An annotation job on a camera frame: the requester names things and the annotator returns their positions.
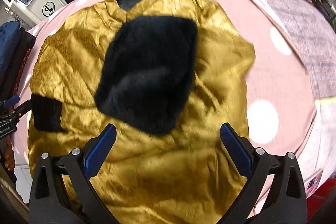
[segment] blue jacket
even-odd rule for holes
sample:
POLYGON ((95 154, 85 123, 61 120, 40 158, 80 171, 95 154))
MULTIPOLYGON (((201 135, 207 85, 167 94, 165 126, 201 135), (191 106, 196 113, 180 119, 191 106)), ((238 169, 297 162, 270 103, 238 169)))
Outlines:
POLYGON ((20 22, 10 21, 0 26, 0 85, 20 39, 20 22))

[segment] screw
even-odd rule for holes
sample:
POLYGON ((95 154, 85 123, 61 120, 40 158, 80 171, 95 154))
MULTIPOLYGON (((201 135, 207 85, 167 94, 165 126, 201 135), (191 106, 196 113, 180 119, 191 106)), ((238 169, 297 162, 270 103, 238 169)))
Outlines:
POLYGON ((41 158, 44 159, 44 160, 48 157, 49 157, 49 154, 47 152, 44 152, 41 156, 41 158))
POLYGON ((265 150, 262 149, 261 147, 258 147, 255 151, 256 151, 259 155, 263 155, 263 154, 265 154, 265 150))
POLYGON ((81 150, 80 150, 79 148, 75 148, 75 149, 72 150, 71 153, 72 153, 74 156, 77 156, 77 155, 79 155, 79 154, 81 153, 81 150))
POLYGON ((294 159, 294 158, 295 158, 295 155, 294 155, 294 153, 292 153, 292 152, 289 152, 287 155, 288 155, 288 157, 289 157, 290 159, 294 159))

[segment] red patterned cloth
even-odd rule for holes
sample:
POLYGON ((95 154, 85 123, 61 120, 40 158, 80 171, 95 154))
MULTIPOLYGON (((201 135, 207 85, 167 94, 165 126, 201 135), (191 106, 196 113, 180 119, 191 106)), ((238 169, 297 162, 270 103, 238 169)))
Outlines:
MULTIPOLYGON (((28 60, 28 57, 29 57, 31 51, 32 51, 32 49, 29 48, 26 51, 25 57, 23 58, 23 61, 21 63, 21 67, 20 67, 19 73, 18 73, 17 78, 16 78, 16 83, 15 83, 15 86, 14 86, 14 89, 13 89, 13 96, 17 95, 17 91, 18 91, 18 88, 19 88, 19 84, 20 84, 22 73, 23 73, 23 69, 25 68, 25 64, 26 64, 26 62, 28 60)), ((12 106, 9 109, 9 112, 11 113, 13 110, 14 110, 14 106, 12 106)))

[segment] satin fabric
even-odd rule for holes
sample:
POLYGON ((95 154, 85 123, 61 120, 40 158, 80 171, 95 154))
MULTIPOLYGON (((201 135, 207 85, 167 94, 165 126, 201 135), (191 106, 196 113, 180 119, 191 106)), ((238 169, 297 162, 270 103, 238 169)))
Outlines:
MULTIPOLYGON (((67 154, 112 123, 117 140, 90 181, 121 224, 216 223, 246 181, 221 144, 219 129, 229 122, 248 137, 244 75, 254 58, 253 45, 215 1, 142 0, 127 12, 106 0, 78 11, 45 40, 33 70, 32 93, 62 102, 67 132, 37 131, 32 117, 32 174, 43 152, 67 154), (193 87, 175 128, 161 138, 105 116, 93 100, 109 43, 123 23, 140 15, 180 16, 198 26, 193 87)), ((69 178, 64 181, 76 200, 69 178)))

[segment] black fur hat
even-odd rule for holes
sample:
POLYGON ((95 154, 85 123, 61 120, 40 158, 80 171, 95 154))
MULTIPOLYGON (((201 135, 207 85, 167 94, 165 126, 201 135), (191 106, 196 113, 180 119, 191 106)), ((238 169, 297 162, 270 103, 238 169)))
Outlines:
POLYGON ((196 45, 190 19, 140 16, 125 23, 106 52, 97 108, 147 133, 169 133, 191 90, 196 45))

